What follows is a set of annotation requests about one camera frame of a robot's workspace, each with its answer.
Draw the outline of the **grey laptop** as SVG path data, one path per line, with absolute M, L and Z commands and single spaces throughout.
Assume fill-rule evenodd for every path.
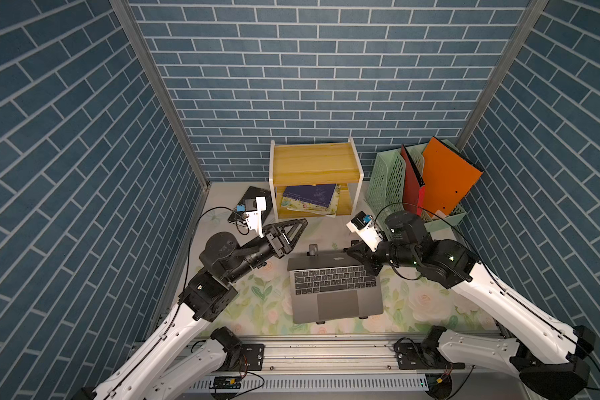
M 346 253 L 290 258 L 288 271 L 296 324 L 368 318 L 384 311 L 378 276 Z

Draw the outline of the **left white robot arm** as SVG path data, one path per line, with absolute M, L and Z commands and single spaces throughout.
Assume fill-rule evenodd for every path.
M 74 398 L 175 399 L 223 365 L 238 363 L 242 343 L 228 328 L 216 329 L 181 362 L 175 359 L 236 298 L 233 284 L 270 258 L 289 255 L 307 226 L 304 218 L 268 224 L 245 244 L 230 232 L 211 236 L 199 256 L 202 269 L 155 332 L 111 377 L 95 388 L 81 388 Z

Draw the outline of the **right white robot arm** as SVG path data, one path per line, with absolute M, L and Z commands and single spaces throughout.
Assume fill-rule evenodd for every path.
M 596 334 L 572 327 L 545 313 L 498 278 L 475 252 L 461 243 L 436 240 L 421 218 L 400 210 L 380 229 L 373 217 L 358 213 L 348 229 L 360 242 L 347 250 L 373 274 L 389 266 L 415 268 L 487 312 L 511 334 L 510 338 L 463 335 L 434 326 L 421 348 L 448 364 L 465 363 L 518 378 L 545 399 L 571 399 L 588 388 Z

